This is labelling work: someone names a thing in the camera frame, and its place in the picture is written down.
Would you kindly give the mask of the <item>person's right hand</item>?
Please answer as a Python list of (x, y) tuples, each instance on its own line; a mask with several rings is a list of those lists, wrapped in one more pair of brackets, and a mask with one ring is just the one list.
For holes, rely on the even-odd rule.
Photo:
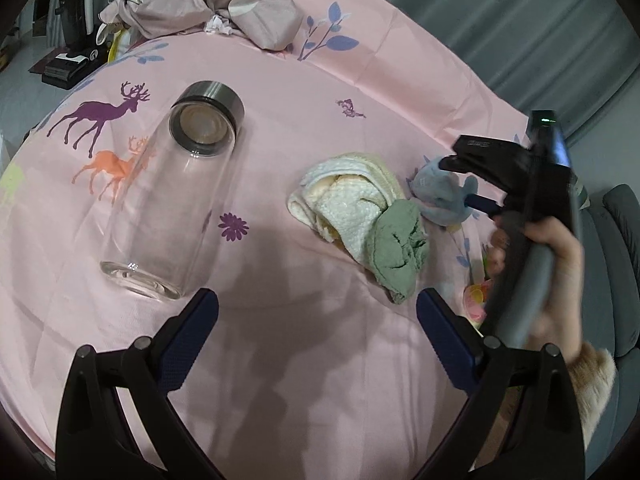
[(526, 223), (524, 234), (552, 249), (555, 263), (547, 301), (529, 330), (527, 348), (555, 344), (567, 364), (582, 351), (584, 250), (580, 241), (553, 217)]

